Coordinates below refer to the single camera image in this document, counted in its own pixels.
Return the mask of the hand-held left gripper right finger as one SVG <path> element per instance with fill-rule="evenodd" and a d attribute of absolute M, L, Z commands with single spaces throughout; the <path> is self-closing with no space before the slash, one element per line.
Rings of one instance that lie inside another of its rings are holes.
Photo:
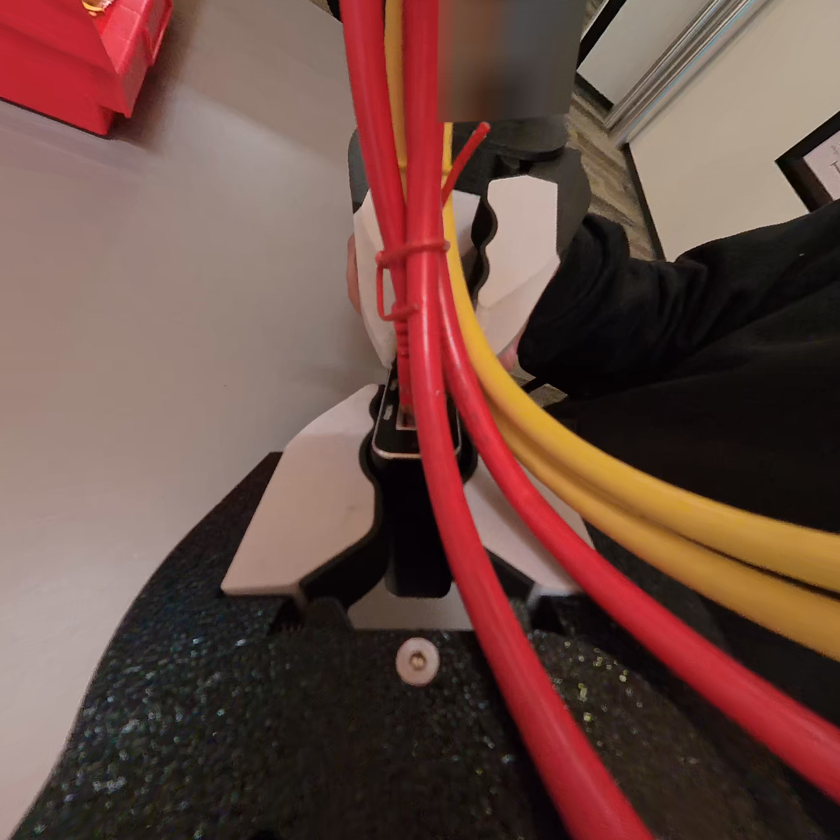
<path fill-rule="evenodd" d="M 583 593 L 519 517 L 482 459 L 477 461 L 464 491 L 479 537 L 505 593 L 529 604 L 543 596 Z"/>

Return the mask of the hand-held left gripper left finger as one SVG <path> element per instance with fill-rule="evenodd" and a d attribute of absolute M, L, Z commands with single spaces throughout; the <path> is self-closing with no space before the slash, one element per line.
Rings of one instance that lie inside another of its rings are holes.
<path fill-rule="evenodd" d="M 223 578 L 225 595 L 284 595 L 300 607 L 343 599 L 330 564 L 375 525 L 375 488 L 361 452 L 379 391 L 363 386 L 287 444 Z"/>

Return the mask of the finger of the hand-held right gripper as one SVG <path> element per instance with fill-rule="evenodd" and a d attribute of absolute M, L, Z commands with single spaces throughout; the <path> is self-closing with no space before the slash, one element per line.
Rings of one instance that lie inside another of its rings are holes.
<path fill-rule="evenodd" d="M 454 191 L 455 228 L 458 252 L 463 260 L 465 275 L 476 262 L 476 247 L 471 230 L 480 198 L 467 192 Z M 376 220 L 371 192 L 367 192 L 360 207 L 353 213 L 353 238 L 360 297 L 360 313 L 376 355 L 384 368 L 390 368 L 396 358 L 394 323 L 380 318 L 376 307 L 375 256 L 383 249 L 383 239 Z"/>
<path fill-rule="evenodd" d="M 495 355 L 519 339 L 560 266 L 558 186 L 530 175 L 491 182 L 488 204 L 496 221 L 483 255 L 486 279 L 475 313 Z"/>

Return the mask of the black port adapter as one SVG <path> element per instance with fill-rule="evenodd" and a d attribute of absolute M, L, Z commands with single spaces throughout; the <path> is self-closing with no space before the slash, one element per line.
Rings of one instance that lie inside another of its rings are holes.
<path fill-rule="evenodd" d="M 442 599 L 453 576 L 429 499 L 415 424 L 400 406 L 395 364 L 374 406 L 369 463 L 383 504 L 385 586 L 399 597 Z"/>

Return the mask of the person's right forearm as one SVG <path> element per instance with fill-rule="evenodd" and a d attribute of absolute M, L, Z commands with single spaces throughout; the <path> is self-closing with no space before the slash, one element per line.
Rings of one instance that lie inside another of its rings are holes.
<path fill-rule="evenodd" d="M 568 396 L 657 380 L 710 343 L 722 255 L 712 243 L 637 259 L 620 224 L 586 215 L 518 342 L 519 365 Z"/>

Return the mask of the person's right hand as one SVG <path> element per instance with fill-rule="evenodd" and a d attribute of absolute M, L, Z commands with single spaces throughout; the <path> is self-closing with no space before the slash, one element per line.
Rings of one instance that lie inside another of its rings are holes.
<path fill-rule="evenodd" d="M 352 234 L 347 242 L 347 266 L 346 266 L 346 286 L 348 297 L 353 309 L 362 315 L 361 296 L 359 287 L 358 263 L 356 258 L 356 247 L 354 234 Z M 526 331 L 527 325 L 523 325 L 514 339 L 512 339 L 503 351 L 501 351 L 497 358 L 502 367 L 510 372 L 518 367 L 518 347 L 522 339 L 522 335 Z"/>

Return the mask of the person's black sweatshirt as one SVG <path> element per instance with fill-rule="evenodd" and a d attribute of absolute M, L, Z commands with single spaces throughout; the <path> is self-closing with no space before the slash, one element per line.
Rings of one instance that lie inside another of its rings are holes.
<path fill-rule="evenodd" d="M 726 297 L 710 343 L 655 381 L 549 412 L 678 488 L 838 533 L 838 202 L 712 243 Z"/>

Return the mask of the red plastic bin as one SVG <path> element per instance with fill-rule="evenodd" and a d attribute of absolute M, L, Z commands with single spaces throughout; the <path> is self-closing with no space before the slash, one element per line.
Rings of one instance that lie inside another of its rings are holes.
<path fill-rule="evenodd" d="M 172 1 L 2 1 L 2 99 L 107 135 L 132 116 L 172 11 Z"/>

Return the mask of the black framed wall sign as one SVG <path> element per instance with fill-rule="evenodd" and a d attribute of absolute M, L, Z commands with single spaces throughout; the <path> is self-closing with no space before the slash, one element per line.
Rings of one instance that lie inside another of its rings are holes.
<path fill-rule="evenodd" d="M 776 166 L 809 212 L 839 198 L 839 113 L 776 159 Z"/>

